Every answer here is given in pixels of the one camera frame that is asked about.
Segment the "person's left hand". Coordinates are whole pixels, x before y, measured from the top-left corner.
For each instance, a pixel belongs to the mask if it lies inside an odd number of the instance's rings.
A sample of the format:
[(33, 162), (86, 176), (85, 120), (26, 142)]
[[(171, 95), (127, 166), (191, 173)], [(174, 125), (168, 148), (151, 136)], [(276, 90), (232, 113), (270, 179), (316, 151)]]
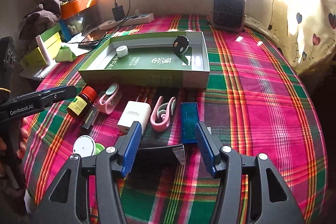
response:
[[(27, 133), (26, 130), (26, 125), (28, 124), (28, 120), (26, 118), (23, 118), (20, 122), (20, 137), (19, 137), (19, 149), (17, 151), (17, 157), (19, 159), (23, 159), (26, 151), (27, 151), (27, 139), (29, 138), (29, 135)], [(6, 144), (5, 142), (2, 140), (2, 138), (0, 138), (0, 146), (1, 146), (1, 151), (6, 150)], [(5, 176), (5, 170), (1, 164), (1, 177)]]

